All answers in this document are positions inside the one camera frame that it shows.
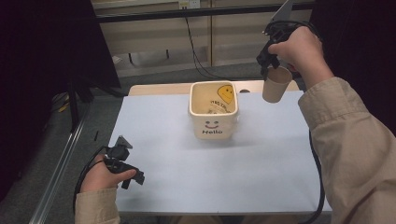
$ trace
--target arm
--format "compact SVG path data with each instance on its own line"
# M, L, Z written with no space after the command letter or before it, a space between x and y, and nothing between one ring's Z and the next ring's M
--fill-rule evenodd
M394 223L394 135L343 79L333 77L307 28L269 50L292 63L309 88L299 105L320 157L332 223Z
M105 164L100 162L103 155L95 158L99 161L85 176L81 192L76 200L76 223L120 223L116 206L116 187L126 179L132 178L135 170L112 174Z

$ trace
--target cream-colored bin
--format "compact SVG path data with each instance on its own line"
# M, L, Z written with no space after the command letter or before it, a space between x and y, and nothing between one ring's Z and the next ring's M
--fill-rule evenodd
M229 81L192 84L189 114L197 138L230 138L235 131L238 116L235 85Z

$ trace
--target gray carpet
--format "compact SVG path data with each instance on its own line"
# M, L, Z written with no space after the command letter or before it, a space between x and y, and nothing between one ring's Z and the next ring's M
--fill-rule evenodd
M235 64L208 69L219 77L209 78L200 75L195 69L168 72L139 77L120 79L122 91L127 93L133 85L182 83L214 79L247 80L261 79L260 67L255 63ZM88 117L84 123L78 142L64 170L56 197L51 205L45 223L73 223L73 193L79 173L92 153L100 146L106 146L112 134L122 104L121 98L115 98L102 90L93 89L95 99L89 105L79 103L80 111L88 108ZM38 202L50 181L70 135L71 118L69 111L53 113L48 123L40 150L31 160L21 180L15 182L8 196L0 203L0 223L29 223ZM122 217L129 223L156 223L155 217ZM316 223L330 223L324 216Z

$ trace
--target beige sleeve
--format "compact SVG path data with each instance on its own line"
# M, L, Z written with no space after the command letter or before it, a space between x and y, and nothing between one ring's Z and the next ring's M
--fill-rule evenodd
M347 82L333 77L299 101L322 165L332 223L396 223L396 139Z
M118 224L116 189L102 189L77 195L76 224Z

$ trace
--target human hand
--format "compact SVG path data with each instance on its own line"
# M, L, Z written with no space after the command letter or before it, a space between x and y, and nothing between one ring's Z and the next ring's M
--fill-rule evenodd
M104 155L95 157L95 164L87 173L81 185L81 193L88 191L96 191L99 189L115 188L121 181L130 179L136 174L136 170L128 170L120 174L112 174L108 171L103 162Z
M332 71L323 58L322 44L308 27L297 28L285 42L273 44L268 48L271 54L277 54L302 75L306 87L333 77Z

